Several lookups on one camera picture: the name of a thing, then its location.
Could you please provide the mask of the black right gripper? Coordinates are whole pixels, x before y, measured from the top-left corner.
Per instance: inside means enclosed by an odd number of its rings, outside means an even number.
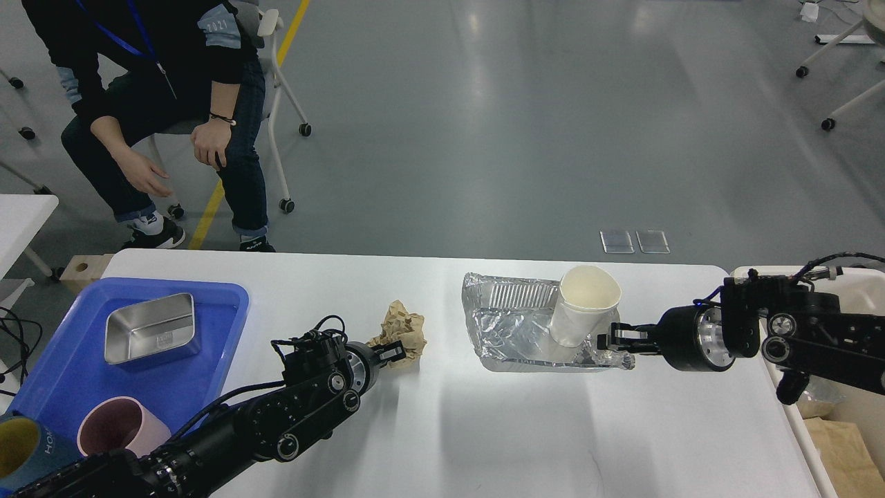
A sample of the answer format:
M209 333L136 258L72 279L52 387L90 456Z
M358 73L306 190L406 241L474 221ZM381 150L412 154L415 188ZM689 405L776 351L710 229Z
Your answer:
M671 308L657 325L609 324L608 330L597 336L597 349L661 354L677 371L718 373L734 364L724 340L721 311L712 306Z

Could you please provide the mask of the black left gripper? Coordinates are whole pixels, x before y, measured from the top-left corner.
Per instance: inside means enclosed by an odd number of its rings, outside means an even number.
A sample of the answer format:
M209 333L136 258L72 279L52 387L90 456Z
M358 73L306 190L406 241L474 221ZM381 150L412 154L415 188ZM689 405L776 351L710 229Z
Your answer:
M352 375L352 388L365 395L376 382L380 366L407 359L407 350L401 340L377 344L373 348L362 342L348 342L345 346Z

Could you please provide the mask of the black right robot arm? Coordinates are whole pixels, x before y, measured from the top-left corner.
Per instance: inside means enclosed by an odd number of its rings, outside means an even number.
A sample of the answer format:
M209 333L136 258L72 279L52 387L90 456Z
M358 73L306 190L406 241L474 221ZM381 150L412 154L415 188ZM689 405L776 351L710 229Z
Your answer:
M606 352L662 356L677 371L724 372L736 359L761 354L783 375L778 400L792 405L813 376L883 394L883 318L843 312L839 298L816 281L843 274L838 252L812 259L791 275L728 277L707 297L670 308L655 324L612 324L595 338Z

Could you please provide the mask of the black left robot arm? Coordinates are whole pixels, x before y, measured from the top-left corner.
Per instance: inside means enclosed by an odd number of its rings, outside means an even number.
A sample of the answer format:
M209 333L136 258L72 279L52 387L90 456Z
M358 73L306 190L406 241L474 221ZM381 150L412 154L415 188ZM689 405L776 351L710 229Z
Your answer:
M146 456L86 456L13 497L207 497L255 463L294 461L360 409L382 368L405 359L401 341L368 346L319 322L273 340L282 379L234 389Z

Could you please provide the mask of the person's left hand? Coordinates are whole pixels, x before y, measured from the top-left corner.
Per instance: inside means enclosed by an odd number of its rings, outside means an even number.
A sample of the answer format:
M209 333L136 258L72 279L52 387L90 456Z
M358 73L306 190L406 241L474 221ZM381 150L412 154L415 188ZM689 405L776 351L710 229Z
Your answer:
M230 144L232 129L229 122L218 118L196 126L190 135L195 159L217 172L227 167L225 149Z

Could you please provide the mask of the person's right hand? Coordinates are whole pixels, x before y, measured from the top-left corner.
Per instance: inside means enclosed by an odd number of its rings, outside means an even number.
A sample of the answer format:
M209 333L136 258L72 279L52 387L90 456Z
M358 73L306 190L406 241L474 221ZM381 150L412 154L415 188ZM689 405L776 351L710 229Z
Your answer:
M120 150L112 151L111 157L116 161L123 176L139 192L154 196L173 195L174 191L163 183L163 180L169 179L168 173L145 155L124 146Z

